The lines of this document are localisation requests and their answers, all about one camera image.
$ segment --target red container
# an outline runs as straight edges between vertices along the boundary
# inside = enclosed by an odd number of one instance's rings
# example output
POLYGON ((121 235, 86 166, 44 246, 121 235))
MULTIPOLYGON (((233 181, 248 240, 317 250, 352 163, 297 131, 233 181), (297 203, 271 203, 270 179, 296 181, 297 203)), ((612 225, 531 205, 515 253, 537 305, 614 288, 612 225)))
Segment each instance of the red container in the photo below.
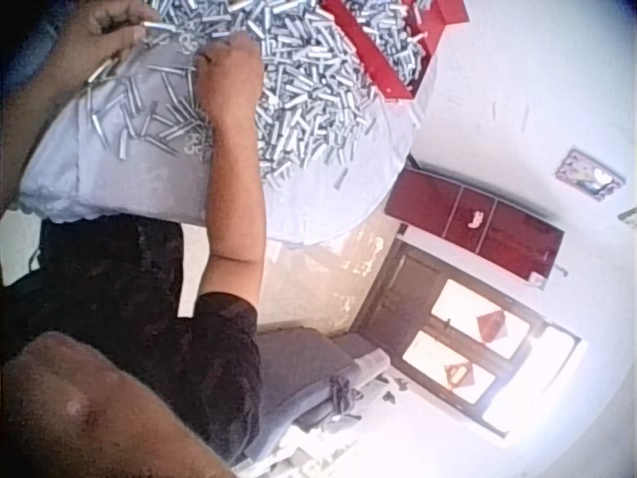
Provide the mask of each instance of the red container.
MULTIPOLYGON (((413 2, 414 0, 403 0, 408 7, 411 7, 413 2)), ((434 0, 431 9, 422 12, 421 25, 417 25, 413 12, 410 11, 405 19, 407 26, 413 34, 421 31, 426 35, 419 42, 426 55, 422 60, 420 75, 409 84, 410 91, 341 0, 323 0, 321 6, 334 16, 336 25, 356 47, 358 58, 365 71, 387 100, 413 100, 425 77, 431 56, 436 51, 445 26, 469 21, 463 0, 434 0)))

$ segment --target forearm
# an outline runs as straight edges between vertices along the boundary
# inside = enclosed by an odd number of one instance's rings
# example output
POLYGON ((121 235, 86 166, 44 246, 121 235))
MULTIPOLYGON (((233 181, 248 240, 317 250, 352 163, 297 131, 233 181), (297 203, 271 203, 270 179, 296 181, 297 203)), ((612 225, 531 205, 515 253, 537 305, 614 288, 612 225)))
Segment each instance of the forearm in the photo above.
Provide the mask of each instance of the forearm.
POLYGON ((233 261, 263 262, 266 213, 252 118, 215 129, 207 207, 210 253, 233 261))
POLYGON ((63 92, 46 73, 13 94, 2 108, 0 217, 18 192, 22 172, 47 120, 63 102, 63 92))

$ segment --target pile of metal parts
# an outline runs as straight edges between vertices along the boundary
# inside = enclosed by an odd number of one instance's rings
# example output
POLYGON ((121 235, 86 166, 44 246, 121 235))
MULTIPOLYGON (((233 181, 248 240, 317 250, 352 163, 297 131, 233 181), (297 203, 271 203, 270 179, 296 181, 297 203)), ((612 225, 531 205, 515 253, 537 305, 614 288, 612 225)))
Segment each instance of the pile of metal parts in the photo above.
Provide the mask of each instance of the pile of metal parts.
MULTIPOLYGON (((232 4, 151 0, 149 3, 159 12, 161 23, 144 23, 150 32, 146 48, 178 41, 188 56, 188 65, 192 65, 198 49, 233 32, 245 30, 260 43, 265 76, 255 121, 261 175, 272 187, 280 188, 295 171, 314 162, 338 161, 346 166, 358 140, 374 128, 376 119, 368 118, 365 110, 374 101, 376 88, 363 71, 353 45, 336 27, 332 16, 317 5, 317 0, 240 0, 232 4)), ((93 127, 106 148, 101 118, 121 103, 120 158, 126 158, 128 142, 136 138, 176 155, 177 149, 171 142, 189 134, 188 151, 207 159, 210 127, 193 97, 192 67, 148 67, 161 75, 170 98, 167 105, 157 102, 145 105, 135 78, 113 75, 112 67, 113 64, 104 65, 88 86, 88 96, 92 88, 104 81, 115 79, 125 87, 122 95, 98 112, 88 101, 93 127), (186 96, 180 98, 175 94, 173 85, 183 86, 175 82, 185 82, 186 87, 178 90, 187 91, 186 96), (165 130, 158 135, 149 134, 148 125, 152 121, 163 123, 165 130)))
MULTIPOLYGON (((422 24, 421 11, 430 4, 431 0, 420 0, 411 6, 417 25, 422 24)), ((345 6, 412 90, 410 83, 420 75, 426 53, 419 43, 425 34, 412 32, 405 23, 409 7, 400 0, 345 0, 345 6)))

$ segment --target red cabinet door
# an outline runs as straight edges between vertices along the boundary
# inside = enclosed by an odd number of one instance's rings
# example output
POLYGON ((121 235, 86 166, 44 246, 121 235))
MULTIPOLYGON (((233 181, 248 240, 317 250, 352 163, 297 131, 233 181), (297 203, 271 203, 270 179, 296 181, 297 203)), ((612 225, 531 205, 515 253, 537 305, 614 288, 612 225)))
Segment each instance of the red cabinet door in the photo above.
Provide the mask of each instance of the red cabinet door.
POLYGON ((461 186, 413 169, 403 169, 391 191, 385 213, 442 236, 461 186))
POLYGON ((498 202, 477 254, 525 280, 548 278, 564 233, 516 207, 498 202))
POLYGON ((495 197, 463 188, 444 239, 476 252, 495 205, 495 197))

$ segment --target black sleeve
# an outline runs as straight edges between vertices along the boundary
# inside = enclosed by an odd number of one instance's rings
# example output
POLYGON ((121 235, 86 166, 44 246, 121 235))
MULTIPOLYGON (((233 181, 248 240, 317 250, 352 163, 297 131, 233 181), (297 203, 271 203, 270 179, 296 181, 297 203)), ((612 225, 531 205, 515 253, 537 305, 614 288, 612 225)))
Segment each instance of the black sleeve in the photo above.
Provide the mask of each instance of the black sleeve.
POLYGON ((151 388, 228 464, 237 461, 259 432, 256 328, 257 311, 246 301, 205 294, 192 319, 178 319, 176 329, 168 328, 173 337, 160 334, 164 338, 159 342, 173 347, 165 348, 154 366, 168 369, 145 373, 154 382, 151 388))

